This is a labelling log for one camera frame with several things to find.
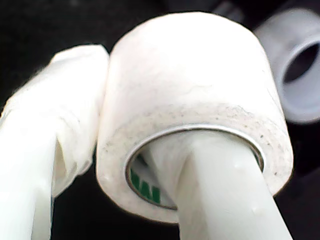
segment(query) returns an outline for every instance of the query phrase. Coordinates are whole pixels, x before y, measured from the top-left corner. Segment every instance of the white tape wrap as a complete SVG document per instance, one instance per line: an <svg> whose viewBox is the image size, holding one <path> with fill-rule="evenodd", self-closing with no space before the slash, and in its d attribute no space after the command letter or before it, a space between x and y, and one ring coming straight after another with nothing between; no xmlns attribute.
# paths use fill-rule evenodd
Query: white tape wrap
<svg viewBox="0 0 320 240"><path fill-rule="evenodd" d="M55 161L54 197L92 163L108 64L109 55L101 45L64 50L5 105L1 121L15 112L53 123L52 131L56 131L61 148Z"/></svg>
<svg viewBox="0 0 320 240"><path fill-rule="evenodd" d="M132 190L127 165L148 141L192 129L231 132L254 146L272 194L291 174L290 139L262 46L241 25L209 13L149 20L114 47L97 145L102 189L131 213L177 222L175 210Z"/></svg>
<svg viewBox="0 0 320 240"><path fill-rule="evenodd" d="M320 43L320 17L301 8L278 13L255 32L265 49L281 105L288 121L308 123L320 119L320 56L298 78L285 82L299 54Z"/></svg>

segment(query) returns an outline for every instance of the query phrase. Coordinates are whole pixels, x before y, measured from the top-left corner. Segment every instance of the white tape roll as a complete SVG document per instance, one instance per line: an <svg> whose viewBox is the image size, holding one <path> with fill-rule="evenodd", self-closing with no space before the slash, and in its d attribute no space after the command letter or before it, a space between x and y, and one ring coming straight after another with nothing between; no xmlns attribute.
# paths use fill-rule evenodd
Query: white tape roll
<svg viewBox="0 0 320 240"><path fill-rule="evenodd" d="M97 144L97 178L123 209L175 223L172 201L143 161L148 142L174 132L228 132L245 140L275 194L293 164L267 56L241 25L209 13L143 23L114 47Z"/></svg>
<svg viewBox="0 0 320 240"><path fill-rule="evenodd" d="M294 8L272 16L254 33L268 56L287 120L319 120L320 55L317 53L311 67L294 80L286 82L286 74L301 53L320 44L320 17L310 10Z"/></svg>

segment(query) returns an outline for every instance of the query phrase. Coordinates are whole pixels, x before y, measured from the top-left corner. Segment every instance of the adhesive tape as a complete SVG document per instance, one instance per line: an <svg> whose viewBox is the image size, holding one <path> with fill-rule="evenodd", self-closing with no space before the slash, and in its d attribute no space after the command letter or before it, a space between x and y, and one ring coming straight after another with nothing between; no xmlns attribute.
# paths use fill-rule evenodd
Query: adhesive tape
<svg viewBox="0 0 320 240"><path fill-rule="evenodd" d="M291 64L301 54L319 46L320 17L310 10L289 9L272 16L254 33L266 51L287 120L302 124L319 120L319 53L314 60L309 59L313 61L312 65L300 76L290 79L291 81L286 76L294 68Z"/></svg>
<svg viewBox="0 0 320 240"><path fill-rule="evenodd" d="M60 151L55 153L53 197L92 163L108 65L109 55L101 45L61 51L4 107L0 124L12 112L49 117L54 122L52 130L56 131Z"/></svg>
<svg viewBox="0 0 320 240"><path fill-rule="evenodd" d="M137 157L150 141L212 130L245 140L275 194L293 154L267 56L241 25L209 13L175 13L125 35L110 55L97 143L97 179L121 208L176 223L174 203Z"/></svg>

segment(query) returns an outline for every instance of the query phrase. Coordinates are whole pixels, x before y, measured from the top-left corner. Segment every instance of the tape roll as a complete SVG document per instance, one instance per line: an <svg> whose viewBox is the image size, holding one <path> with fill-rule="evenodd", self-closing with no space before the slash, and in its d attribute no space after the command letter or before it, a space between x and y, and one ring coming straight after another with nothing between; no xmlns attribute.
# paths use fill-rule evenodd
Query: tape roll
<svg viewBox="0 0 320 240"><path fill-rule="evenodd" d="M292 63L319 46L320 17L307 9L289 9L272 16L254 33L266 51L287 120L302 124L319 120L319 53L307 57L313 63L304 73L290 81L286 76Z"/></svg>
<svg viewBox="0 0 320 240"><path fill-rule="evenodd" d="M258 39L209 13L149 20L125 35L110 55L97 143L100 186L133 214L176 223L175 205L135 157L154 139L199 129L245 140L263 159L272 194L288 180L292 148Z"/></svg>

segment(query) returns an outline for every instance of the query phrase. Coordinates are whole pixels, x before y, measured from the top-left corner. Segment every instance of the dark background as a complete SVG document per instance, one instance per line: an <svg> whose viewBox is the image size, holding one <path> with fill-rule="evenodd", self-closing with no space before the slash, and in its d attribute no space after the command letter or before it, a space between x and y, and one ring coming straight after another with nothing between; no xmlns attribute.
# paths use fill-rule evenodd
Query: dark background
<svg viewBox="0 0 320 240"><path fill-rule="evenodd" d="M100 43L110 52L126 32L169 12L209 12L212 0L0 0L0 107L52 56L76 45ZM320 13L320 1L234 0L248 28L272 13L304 6ZM294 173L275 196L294 240L320 239L320 124L288 124ZM95 164L60 195L54 206L52 240L177 240L177 225L150 222L119 209L102 192Z"/></svg>

